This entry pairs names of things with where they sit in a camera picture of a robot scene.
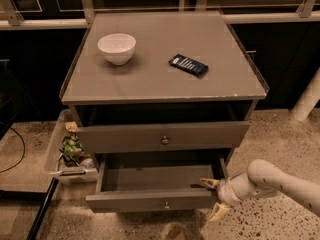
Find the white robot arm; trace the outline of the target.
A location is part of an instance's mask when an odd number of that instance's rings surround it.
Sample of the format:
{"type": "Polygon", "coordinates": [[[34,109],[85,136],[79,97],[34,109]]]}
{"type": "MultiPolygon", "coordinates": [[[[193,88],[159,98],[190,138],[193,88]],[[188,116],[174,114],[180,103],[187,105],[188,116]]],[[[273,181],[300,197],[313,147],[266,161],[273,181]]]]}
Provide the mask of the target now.
{"type": "Polygon", "coordinates": [[[273,197],[278,192],[320,216],[320,185],[287,174],[266,160],[252,161],[247,170],[237,176],[220,180],[201,178],[200,182],[217,192],[211,221],[219,220],[245,199],[273,197]]]}

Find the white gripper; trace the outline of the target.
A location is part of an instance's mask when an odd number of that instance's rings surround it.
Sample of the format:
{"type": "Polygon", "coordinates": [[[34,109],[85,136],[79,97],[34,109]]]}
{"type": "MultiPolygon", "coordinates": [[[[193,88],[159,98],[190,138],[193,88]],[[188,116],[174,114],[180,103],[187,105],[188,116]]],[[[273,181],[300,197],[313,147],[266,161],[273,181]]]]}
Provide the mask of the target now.
{"type": "Polygon", "coordinates": [[[231,179],[221,179],[220,181],[213,178],[201,178],[200,183],[206,188],[216,189],[217,196],[222,203],[216,203],[212,209],[210,220],[216,222],[226,215],[231,209],[230,206],[235,206],[242,202],[234,191],[231,179]]]}

